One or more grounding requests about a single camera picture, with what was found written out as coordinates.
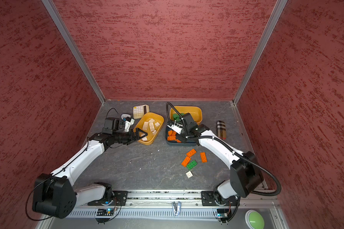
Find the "green push button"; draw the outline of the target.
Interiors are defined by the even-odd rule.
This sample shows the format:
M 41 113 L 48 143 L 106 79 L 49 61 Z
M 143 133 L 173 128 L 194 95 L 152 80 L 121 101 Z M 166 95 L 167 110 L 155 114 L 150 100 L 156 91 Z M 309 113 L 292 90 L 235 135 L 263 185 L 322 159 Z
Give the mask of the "green push button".
M 264 229 L 265 227 L 264 218 L 255 210 L 249 210 L 245 213 L 245 223 L 249 229 Z

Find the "white 2x4 lego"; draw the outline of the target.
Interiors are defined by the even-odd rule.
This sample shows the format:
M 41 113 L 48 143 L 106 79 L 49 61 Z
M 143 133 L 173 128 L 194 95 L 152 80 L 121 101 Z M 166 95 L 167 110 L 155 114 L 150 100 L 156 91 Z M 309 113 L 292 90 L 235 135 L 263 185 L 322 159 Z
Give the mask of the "white 2x4 lego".
M 149 127 L 149 122 L 144 122 L 142 129 L 143 129 L 144 131 L 147 131 L 147 130 L 148 130 L 148 127 Z
M 154 130 L 155 130 L 154 123 L 149 123 L 149 127 L 150 127 L 150 130 L 151 130 L 151 131 L 154 131 Z

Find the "plaid checkered pouch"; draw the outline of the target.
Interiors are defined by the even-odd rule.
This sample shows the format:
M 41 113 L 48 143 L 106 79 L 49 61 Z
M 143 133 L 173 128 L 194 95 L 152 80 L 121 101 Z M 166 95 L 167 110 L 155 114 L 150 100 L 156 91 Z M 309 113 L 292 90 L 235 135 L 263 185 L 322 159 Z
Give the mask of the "plaid checkered pouch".
M 217 121 L 217 136 L 222 140 L 226 140 L 226 124 L 221 120 Z

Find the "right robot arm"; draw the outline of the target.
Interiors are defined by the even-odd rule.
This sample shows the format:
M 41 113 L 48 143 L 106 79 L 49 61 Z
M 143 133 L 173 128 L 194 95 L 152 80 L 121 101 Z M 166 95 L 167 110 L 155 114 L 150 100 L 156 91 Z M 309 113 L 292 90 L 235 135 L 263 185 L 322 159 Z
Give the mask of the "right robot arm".
M 217 186 L 220 197 L 245 198 L 264 180 L 263 168 L 252 152 L 244 153 L 230 146 L 205 125 L 198 125 L 190 114 L 185 114 L 180 124 L 172 122 L 168 127 L 177 133 L 179 141 L 195 141 L 197 145 L 210 150 L 229 168 L 230 179 Z

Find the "left circuit board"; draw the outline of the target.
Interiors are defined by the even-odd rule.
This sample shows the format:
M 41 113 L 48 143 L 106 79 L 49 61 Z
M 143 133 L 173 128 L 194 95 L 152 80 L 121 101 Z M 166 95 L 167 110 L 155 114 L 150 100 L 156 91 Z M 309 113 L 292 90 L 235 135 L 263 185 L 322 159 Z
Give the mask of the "left circuit board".
M 96 216 L 98 217 L 111 217 L 113 216 L 114 211 L 111 209 L 98 209 Z

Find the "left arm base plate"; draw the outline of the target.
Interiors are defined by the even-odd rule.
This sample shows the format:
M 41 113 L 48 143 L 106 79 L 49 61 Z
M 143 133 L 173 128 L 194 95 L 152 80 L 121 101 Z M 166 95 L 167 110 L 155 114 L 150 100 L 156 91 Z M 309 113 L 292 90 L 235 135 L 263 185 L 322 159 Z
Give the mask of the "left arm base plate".
M 112 191 L 111 193 L 105 194 L 105 196 L 100 200 L 94 200 L 89 202 L 88 206 L 101 206 L 101 207 L 108 207 L 108 206 L 125 206 L 128 191 Z

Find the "yellow tub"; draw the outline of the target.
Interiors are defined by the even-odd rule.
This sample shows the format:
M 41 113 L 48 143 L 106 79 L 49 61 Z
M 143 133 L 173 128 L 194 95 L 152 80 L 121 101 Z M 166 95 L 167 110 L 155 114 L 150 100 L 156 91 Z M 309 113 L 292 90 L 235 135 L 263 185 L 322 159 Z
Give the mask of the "yellow tub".
M 138 128 L 140 131 L 137 136 L 140 137 L 139 143 L 143 145 L 151 145 L 156 136 L 159 134 L 164 118 L 156 113 L 146 113 L 141 120 L 137 123 L 134 131 Z
M 175 106 L 175 109 L 181 114 L 184 115 L 186 113 L 190 113 L 193 117 L 193 119 L 197 122 L 197 124 L 199 125 L 202 120 L 203 120 L 203 115 L 202 115 L 202 110 L 197 107 L 197 106 Z M 176 111 L 173 110 L 173 108 L 171 108 L 170 106 L 168 107 L 168 111 L 169 111 L 169 118 L 172 120 L 172 122 L 176 122 L 177 124 L 181 124 L 181 120 L 180 118 L 177 120 L 173 119 L 173 114 L 176 114 Z

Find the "orange 2x4 lego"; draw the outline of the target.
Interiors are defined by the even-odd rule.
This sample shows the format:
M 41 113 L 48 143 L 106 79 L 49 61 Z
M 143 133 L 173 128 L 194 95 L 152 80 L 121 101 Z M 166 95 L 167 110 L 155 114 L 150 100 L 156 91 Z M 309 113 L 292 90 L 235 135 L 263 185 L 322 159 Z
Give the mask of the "orange 2x4 lego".
M 169 142 L 176 141 L 176 136 L 175 135 L 168 136 L 167 141 L 169 141 Z

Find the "small teal alarm clock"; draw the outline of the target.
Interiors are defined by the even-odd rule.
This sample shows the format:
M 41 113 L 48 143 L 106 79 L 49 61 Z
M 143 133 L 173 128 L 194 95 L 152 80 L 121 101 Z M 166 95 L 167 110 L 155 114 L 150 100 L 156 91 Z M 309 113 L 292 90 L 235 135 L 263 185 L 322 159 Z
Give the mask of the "small teal alarm clock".
M 124 118 L 131 118 L 132 116 L 130 114 L 122 114 L 120 117 L 121 119 L 124 119 Z

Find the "cream calculator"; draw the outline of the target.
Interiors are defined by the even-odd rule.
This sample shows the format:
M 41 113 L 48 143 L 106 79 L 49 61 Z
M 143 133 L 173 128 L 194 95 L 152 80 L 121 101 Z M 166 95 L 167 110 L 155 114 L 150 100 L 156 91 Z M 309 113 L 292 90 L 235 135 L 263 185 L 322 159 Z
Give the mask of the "cream calculator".
M 133 118 L 141 119 L 146 113 L 150 112 L 149 105 L 140 105 L 133 107 Z

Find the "circuit board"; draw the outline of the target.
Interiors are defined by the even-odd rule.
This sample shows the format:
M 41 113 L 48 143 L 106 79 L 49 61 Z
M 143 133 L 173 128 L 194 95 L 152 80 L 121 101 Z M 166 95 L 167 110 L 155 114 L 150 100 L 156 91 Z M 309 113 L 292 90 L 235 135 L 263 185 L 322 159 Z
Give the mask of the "circuit board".
M 111 217 L 113 216 L 114 211 L 111 209 L 98 209 L 96 216 L 98 217 Z
M 230 209 L 217 209 L 216 218 L 217 219 L 228 219 L 230 216 Z

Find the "metal clip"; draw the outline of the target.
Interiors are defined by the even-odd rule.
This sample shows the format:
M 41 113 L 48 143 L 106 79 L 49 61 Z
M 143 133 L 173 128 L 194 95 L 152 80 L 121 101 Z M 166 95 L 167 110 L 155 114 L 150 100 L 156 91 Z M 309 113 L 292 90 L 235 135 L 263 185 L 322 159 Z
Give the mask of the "metal clip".
M 181 206 L 182 206 L 181 202 L 173 202 L 172 203 L 173 214 L 174 214 L 175 217 L 180 215 L 180 213 L 181 213 Z

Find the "dark teal tub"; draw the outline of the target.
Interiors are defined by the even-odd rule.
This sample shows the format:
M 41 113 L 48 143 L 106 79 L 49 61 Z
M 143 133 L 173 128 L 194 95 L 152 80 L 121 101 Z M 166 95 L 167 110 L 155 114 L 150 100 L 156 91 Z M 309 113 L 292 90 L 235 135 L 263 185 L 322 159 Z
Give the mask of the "dark teal tub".
M 168 136 L 171 136 L 171 135 L 168 135 L 168 131 L 170 131 L 171 129 L 166 126 L 166 131 L 165 131 L 165 140 L 167 141 L 167 137 Z M 172 141 L 172 142 L 169 142 L 167 141 L 167 144 L 170 145 L 170 146 L 197 146 L 197 143 L 194 141 L 194 140 L 188 140 L 187 143 L 182 143 L 181 141 Z

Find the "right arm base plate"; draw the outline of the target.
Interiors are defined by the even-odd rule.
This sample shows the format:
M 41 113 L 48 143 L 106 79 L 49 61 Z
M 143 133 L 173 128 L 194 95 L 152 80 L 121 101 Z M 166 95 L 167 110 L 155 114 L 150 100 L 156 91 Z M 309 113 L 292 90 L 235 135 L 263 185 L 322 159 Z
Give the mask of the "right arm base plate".
M 238 202 L 237 196 L 231 196 L 227 199 L 218 196 L 217 192 L 214 191 L 201 191 L 201 201 L 203 206 L 219 206 L 229 207 L 236 206 Z

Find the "green 2x3 lego plate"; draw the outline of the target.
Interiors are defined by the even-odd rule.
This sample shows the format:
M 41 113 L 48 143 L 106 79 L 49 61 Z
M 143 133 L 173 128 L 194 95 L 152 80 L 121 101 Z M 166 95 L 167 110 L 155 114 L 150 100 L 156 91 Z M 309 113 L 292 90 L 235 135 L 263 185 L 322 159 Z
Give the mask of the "green 2x3 lego plate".
M 194 167 L 196 167 L 197 166 L 197 162 L 195 161 L 195 160 L 193 160 L 193 161 L 190 161 L 187 165 L 186 165 L 186 167 L 189 169 L 189 170 L 192 170 Z

